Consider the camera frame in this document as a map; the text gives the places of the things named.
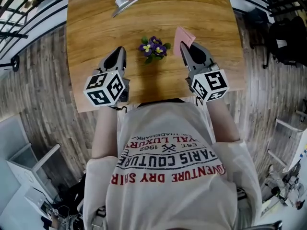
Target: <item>pink sticky note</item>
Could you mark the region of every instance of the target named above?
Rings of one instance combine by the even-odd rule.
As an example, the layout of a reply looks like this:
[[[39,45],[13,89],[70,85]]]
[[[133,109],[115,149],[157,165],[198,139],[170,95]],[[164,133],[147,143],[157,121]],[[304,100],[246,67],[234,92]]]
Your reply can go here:
[[[189,31],[185,30],[183,27],[179,26],[176,29],[175,39],[174,39],[174,55],[181,56],[180,43],[184,42],[188,47],[191,47],[195,40],[195,36]]]

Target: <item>green leaf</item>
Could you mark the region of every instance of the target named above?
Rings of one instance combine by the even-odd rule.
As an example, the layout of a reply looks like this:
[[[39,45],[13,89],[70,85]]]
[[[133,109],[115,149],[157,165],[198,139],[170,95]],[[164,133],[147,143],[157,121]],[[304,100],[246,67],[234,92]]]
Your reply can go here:
[[[164,46],[166,49],[170,49],[172,45],[171,45],[170,43],[166,43],[166,44],[164,44],[163,46]]]
[[[148,43],[148,39],[146,36],[142,37],[141,39],[142,44],[147,44]]]
[[[151,63],[152,60],[153,60],[153,57],[152,57],[152,56],[149,56],[149,57],[147,58],[147,60],[145,60],[145,64]]]

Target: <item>purple flower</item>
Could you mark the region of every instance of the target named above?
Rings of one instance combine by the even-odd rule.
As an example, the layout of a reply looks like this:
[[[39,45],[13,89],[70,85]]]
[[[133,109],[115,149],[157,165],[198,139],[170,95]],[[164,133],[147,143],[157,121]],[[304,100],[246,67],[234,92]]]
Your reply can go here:
[[[144,51],[144,55],[145,56],[149,56],[152,53],[152,48],[153,48],[154,44],[152,42],[148,42],[148,44],[141,44],[139,47],[140,51]]]
[[[156,38],[155,36],[152,36],[151,38],[149,38],[149,42],[153,42],[154,44],[161,44],[162,45],[162,41],[158,38]]]
[[[165,46],[155,44],[153,46],[153,50],[155,51],[154,53],[158,56],[166,55],[166,47]]]

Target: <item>chair wheel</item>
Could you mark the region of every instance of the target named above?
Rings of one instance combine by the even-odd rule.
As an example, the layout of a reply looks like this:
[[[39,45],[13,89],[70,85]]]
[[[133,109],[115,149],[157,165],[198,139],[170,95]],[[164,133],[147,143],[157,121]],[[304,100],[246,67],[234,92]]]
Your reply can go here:
[[[11,63],[13,64],[13,71],[18,72],[19,69],[19,56],[15,56],[11,59]]]

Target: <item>gray wood plank floor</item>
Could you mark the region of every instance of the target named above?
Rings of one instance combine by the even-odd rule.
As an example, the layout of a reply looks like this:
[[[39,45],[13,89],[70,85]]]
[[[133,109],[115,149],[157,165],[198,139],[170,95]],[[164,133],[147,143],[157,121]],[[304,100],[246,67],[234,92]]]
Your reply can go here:
[[[229,92],[225,102],[247,142],[260,184],[268,166],[280,166],[267,154],[275,118],[298,123],[295,109],[307,97],[307,68],[295,68],[270,60],[262,64],[266,49],[249,47],[249,38],[259,38],[240,14],[236,14],[246,63],[246,89]],[[60,154],[44,166],[55,186],[71,186],[81,177],[91,148],[97,112],[77,113],[69,78],[66,27],[62,26],[35,41],[20,54],[20,70],[0,81],[0,120],[20,113],[24,128],[38,158],[56,143]],[[123,114],[119,113],[120,126]],[[295,148],[291,143],[275,148],[285,162]]]

